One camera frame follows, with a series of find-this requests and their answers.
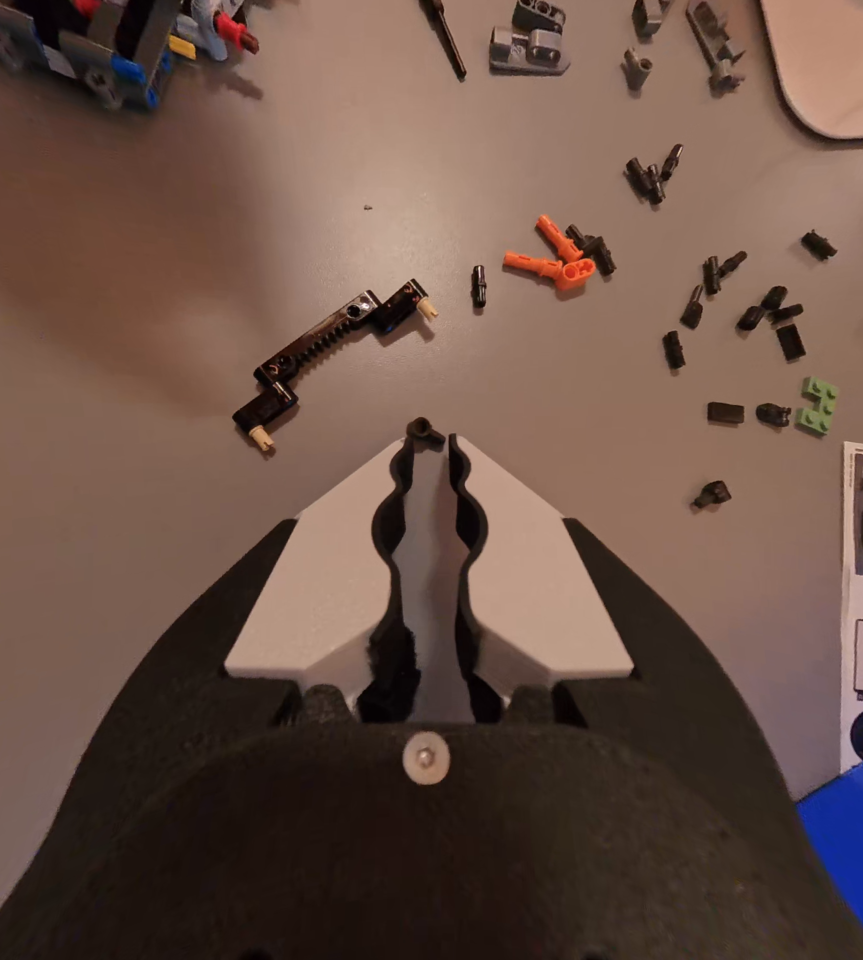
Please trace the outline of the black lego gear rack assembly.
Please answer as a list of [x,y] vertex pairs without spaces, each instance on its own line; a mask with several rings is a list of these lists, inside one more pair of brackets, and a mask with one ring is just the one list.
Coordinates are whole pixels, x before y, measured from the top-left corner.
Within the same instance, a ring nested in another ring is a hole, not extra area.
[[306,369],[360,334],[388,338],[414,316],[432,321],[438,315],[438,308],[415,278],[387,299],[378,298],[371,290],[356,294],[254,369],[256,392],[233,413],[235,428],[260,453],[272,453],[271,427],[297,408],[294,383]]

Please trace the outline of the dark grey three-hole lego beam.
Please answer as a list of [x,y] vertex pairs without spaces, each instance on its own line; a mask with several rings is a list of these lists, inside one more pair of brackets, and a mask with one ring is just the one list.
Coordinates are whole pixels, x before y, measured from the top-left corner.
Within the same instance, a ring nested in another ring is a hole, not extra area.
[[511,23],[522,33],[545,31],[561,35],[566,18],[565,10],[551,1],[524,0],[515,3]]

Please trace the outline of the green lego plate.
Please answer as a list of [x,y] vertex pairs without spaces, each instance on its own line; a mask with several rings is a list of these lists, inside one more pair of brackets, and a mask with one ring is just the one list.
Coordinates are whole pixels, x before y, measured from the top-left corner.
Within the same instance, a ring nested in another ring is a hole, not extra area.
[[839,389],[833,384],[814,376],[806,377],[801,389],[804,405],[796,410],[794,425],[812,436],[827,436],[839,395]]

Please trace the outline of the white desk stand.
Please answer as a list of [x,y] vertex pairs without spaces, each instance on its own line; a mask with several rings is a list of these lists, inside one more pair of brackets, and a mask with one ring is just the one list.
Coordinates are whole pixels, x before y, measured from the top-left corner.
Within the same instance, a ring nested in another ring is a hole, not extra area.
[[863,141],[863,1],[761,1],[778,85],[821,138]]

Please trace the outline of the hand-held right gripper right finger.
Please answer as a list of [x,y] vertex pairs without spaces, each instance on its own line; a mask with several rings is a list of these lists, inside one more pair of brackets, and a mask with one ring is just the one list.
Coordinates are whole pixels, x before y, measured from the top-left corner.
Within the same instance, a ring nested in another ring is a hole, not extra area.
[[517,690],[630,677],[633,661],[563,514],[467,438],[448,438],[459,571],[454,635],[473,712]]

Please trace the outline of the dark grey lego panel piece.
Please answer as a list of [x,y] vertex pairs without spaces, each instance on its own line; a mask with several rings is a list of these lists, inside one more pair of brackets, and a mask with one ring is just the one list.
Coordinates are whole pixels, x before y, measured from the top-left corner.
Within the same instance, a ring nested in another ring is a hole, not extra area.
[[495,26],[491,32],[488,66],[494,73],[558,77],[570,65],[562,34],[555,30]]

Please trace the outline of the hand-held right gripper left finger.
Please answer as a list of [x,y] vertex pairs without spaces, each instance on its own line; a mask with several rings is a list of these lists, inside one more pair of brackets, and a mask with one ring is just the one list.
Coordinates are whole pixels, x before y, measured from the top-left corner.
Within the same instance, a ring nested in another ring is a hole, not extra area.
[[305,508],[224,661],[234,678],[338,689],[360,714],[408,714],[421,672],[394,553],[414,441],[381,450]]

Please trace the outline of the grey lego connector assembly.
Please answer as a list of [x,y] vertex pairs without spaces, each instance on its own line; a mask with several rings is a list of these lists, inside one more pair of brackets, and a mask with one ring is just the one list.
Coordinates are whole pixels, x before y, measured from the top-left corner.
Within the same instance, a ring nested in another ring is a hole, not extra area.
[[686,19],[709,69],[709,88],[716,97],[737,90],[745,77],[736,71],[745,49],[734,45],[728,15],[720,2],[689,1]]

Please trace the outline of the black lego lever with axle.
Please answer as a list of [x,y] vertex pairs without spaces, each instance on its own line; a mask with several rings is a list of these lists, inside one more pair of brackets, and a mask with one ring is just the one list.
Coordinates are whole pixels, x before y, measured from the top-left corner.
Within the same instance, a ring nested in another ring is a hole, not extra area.
[[467,69],[464,64],[462,54],[459,51],[453,33],[448,24],[446,9],[443,1],[419,1],[418,2],[430,28],[435,32],[438,40],[442,44],[449,63],[455,74],[455,77],[464,82],[467,77]]

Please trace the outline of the orange lego axle pin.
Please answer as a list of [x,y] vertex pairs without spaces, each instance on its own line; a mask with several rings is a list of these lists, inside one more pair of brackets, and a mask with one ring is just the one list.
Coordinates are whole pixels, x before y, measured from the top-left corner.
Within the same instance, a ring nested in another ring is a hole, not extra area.
[[562,262],[575,263],[583,258],[583,250],[548,215],[539,216],[535,226]]
[[560,260],[532,257],[507,250],[502,258],[502,266],[512,270],[533,274],[542,279],[558,282],[565,264]]

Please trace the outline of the scattered small black lego pieces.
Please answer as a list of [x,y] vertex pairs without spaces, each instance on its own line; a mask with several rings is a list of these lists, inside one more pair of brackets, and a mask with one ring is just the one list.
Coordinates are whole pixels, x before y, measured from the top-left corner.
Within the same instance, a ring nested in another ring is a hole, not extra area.
[[[492,301],[474,368],[480,439],[543,487],[643,522],[723,500],[812,499],[835,440],[863,437],[863,155],[782,158],[634,206],[618,271],[561,302],[530,282]],[[839,390],[825,437],[795,426],[802,382]]]

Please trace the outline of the partly built lego car chassis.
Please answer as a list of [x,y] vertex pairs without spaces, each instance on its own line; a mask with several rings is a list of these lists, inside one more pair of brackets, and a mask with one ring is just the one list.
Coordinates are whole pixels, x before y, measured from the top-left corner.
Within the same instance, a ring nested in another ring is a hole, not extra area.
[[88,88],[106,110],[156,110],[174,57],[256,55],[246,2],[0,1],[0,62]]

